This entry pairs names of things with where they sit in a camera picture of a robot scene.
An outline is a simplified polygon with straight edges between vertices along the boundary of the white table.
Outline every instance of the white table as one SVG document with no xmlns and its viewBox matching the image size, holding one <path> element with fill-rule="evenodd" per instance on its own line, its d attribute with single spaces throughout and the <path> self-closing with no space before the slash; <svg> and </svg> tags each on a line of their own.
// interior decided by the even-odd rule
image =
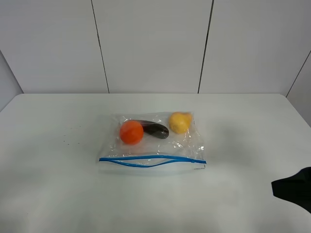
<svg viewBox="0 0 311 233">
<path fill-rule="evenodd" d="M 162 111 L 195 112 L 206 169 L 95 162 L 101 115 Z M 277 94 L 19 95 L 0 113 L 0 232 L 311 232 L 311 215 L 271 188 L 311 166 L 310 142 Z"/>
</svg>

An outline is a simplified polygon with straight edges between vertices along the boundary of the orange ball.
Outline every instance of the orange ball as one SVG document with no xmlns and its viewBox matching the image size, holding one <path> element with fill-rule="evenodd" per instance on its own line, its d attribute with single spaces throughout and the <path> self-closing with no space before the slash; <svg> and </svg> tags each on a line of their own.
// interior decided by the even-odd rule
<svg viewBox="0 0 311 233">
<path fill-rule="evenodd" d="M 121 125 L 120 138 L 126 144 L 137 144 L 142 140 L 143 135 L 144 129 L 138 121 L 129 120 Z"/>
</svg>

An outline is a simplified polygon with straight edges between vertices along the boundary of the plastic bag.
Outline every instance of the plastic bag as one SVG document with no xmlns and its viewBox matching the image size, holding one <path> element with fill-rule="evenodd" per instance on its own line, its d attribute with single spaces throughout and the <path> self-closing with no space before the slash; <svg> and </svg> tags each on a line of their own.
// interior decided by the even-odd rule
<svg viewBox="0 0 311 233">
<path fill-rule="evenodd" d="M 204 160 L 204 144 L 195 124 L 193 113 L 177 113 L 190 116 L 190 126 L 185 133 L 175 133 L 169 120 L 173 113 L 124 114 L 113 115 L 110 122 L 109 137 L 105 140 L 99 161 L 108 161 L 124 166 L 153 167 L 174 162 L 190 162 L 206 164 Z M 121 140 L 121 126 L 128 121 L 138 121 L 143 126 L 151 125 L 151 132 L 144 127 L 143 137 L 135 145 Z M 168 129 L 168 135 L 161 136 L 153 131 L 153 126 L 162 125 Z"/>
</svg>

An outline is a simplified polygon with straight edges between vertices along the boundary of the pear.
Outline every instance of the pear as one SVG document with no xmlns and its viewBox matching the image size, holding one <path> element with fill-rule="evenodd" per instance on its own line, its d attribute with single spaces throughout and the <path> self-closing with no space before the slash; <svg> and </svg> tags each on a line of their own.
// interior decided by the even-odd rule
<svg viewBox="0 0 311 233">
<path fill-rule="evenodd" d="M 185 133 L 188 131 L 191 121 L 191 113 L 175 112 L 169 118 L 169 126 L 175 133 Z"/>
</svg>

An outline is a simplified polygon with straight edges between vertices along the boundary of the toy fruit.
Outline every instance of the toy fruit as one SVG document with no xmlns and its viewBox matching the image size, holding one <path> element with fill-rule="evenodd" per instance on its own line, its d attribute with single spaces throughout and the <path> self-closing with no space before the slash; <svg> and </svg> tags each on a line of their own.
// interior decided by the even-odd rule
<svg viewBox="0 0 311 233">
<path fill-rule="evenodd" d="M 170 116 L 169 126 L 175 133 L 185 133 L 192 121 L 191 113 L 175 112 Z"/>
<path fill-rule="evenodd" d="M 169 129 L 159 123 L 148 120 L 138 120 L 138 122 L 142 125 L 144 132 L 152 135 L 153 137 L 165 139 L 170 134 Z"/>
<path fill-rule="evenodd" d="M 144 130 L 142 125 L 135 120 L 124 122 L 120 128 L 120 138 L 126 144 L 137 144 L 142 140 Z"/>
</svg>

